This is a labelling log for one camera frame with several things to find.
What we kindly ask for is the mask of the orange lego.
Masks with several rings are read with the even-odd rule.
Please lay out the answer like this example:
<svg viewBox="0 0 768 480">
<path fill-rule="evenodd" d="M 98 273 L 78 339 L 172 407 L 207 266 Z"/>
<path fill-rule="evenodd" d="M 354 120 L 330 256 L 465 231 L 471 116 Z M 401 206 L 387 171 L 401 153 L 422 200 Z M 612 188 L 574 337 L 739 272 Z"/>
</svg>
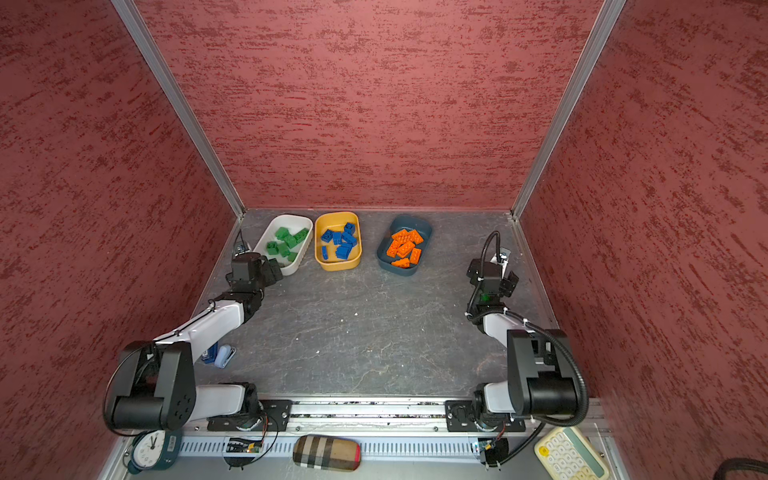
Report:
<svg viewBox="0 0 768 480">
<path fill-rule="evenodd" d="M 410 231 L 402 229 L 391 236 L 393 241 L 404 243 L 410 240 Z"/>
<path fill-rule="evenodd" d="M 415 244 L 411 241 L 407 241 L 403 244 L 401 244 L 399 250 L 398 250 L 398 256 L 400 258 L 407 258 L 411 251 L 415 248 Z"/>
<path fill-rule="evenodd" d="M 393 240 L 386 250 L 386 255 L 390 258 L 396 258 L 398 256 L 398 250 L 401 246 L 401 242 L 399 240 Z"/>
<path fill-rule="evenodd" d="M 417 230 L 412 230 L 409 232 L 409 239 L 415 245 L 419 245 L 424 241 L 423 237 L 419 234 Z"/>
<path fill-rule="evenodd" d="M 391 265 L 397 268 L 407 269 L 410 267 L 411 262 L 409 258 L 401 258 L 397 261 L 392 262 Z"/>
<path fill-rule="evenodd" d="M 410 264 L 411 265 L 417 265 L 419 263 L 420 257 L 421 257 L 422 250 L 418 248 L 414 248 L 410 253 Z"/>
</svg>

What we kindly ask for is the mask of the blue lego pair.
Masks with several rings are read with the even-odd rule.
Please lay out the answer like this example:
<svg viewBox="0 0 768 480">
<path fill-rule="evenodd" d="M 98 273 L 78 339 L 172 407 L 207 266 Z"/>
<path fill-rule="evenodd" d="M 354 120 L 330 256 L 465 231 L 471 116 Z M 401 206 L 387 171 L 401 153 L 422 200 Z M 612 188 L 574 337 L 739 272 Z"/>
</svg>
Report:
<svg viewBox="0 0 768 480">
<path fill-rule="evenodd" d="M 358 243 L 357 239 L 352 234 L 349 234 L 347 232 L 343 232 L 341 235 L 341 238 L 344 244 L 348 244 L 352 248 L 354 248 Z"/>
</svg>

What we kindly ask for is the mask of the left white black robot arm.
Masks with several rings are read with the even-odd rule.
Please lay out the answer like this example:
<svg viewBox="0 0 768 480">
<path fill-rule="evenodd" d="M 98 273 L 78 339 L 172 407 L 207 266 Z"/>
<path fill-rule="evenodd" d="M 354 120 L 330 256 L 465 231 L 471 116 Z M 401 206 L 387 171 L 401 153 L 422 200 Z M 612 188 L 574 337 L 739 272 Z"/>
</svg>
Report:
<svg viewBox="0 0 768 480">
<path fill-rule="evenodd" d="M 228 333 L 259 310 L 264 290 L 283 278 L 277 260 L 257 252 L 236 256 L 228 289 L 186 323 L 149 341 L 134 341 L 120 353 L 108 381 L 102 418 L 113 433 L 179 430 L 191 421 L 224 418 L 249 431 L 265 423 L 255 385 L 198 385 L 194 364 Z"/>
</svg>

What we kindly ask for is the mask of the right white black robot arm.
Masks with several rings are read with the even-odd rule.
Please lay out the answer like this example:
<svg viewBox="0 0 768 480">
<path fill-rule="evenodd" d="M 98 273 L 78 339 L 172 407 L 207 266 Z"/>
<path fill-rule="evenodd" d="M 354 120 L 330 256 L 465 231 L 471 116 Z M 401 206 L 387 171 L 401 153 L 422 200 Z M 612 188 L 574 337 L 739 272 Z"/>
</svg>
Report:
<svg viewBox="0 0 768 480">
<path fill-rule="evenodd" d="M 467 276 L 473 291 L 466 318 L 506 349 L 507 377 L 480 384 L 472 410 L 482 429 L 511 419 L 532 418 L 554 426 L 581 423 L 589 409 L 588 387 L 563 331 L 546 329 L 508 308 L 518 277 L 502 250 L 483 252 L 471 261 Z"/>
</svg>

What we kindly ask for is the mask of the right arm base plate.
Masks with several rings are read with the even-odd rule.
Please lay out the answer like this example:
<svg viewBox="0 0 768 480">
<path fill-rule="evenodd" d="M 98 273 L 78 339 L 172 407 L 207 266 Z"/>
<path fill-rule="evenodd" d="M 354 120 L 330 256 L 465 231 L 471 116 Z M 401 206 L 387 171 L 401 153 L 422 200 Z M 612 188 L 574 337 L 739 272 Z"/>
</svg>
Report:
<svg viewBox="0 0 768 480">
<path fill-rule="evenodd" d="M 523 419 L 509 414 L 478 414 L 470 400 L 448 400 L 444 403 L 446 425 L 449 432 L 522 433 L 526 430 Z"/>
</svg>

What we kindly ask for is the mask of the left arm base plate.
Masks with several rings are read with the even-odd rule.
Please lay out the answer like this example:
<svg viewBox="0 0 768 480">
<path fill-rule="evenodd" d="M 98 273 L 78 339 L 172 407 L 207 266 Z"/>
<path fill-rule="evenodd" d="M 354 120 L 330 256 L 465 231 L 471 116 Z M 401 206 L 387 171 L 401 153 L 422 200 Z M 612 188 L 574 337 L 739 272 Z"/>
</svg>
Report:
<svg viewBox="0 0 768 480">
<path fill-rule="evenodd" d="M 212 432 L 241 434 L 250 434 L 263 429 L 285 432 L 288 429 L 293 404 L 294 402 L 289 399 L 261 400 L 259 415 L 253 421 L 248 420 L 246 425 L 234 416 L 213 417 L 208 420 L 206 429 Z"/>
</svg>

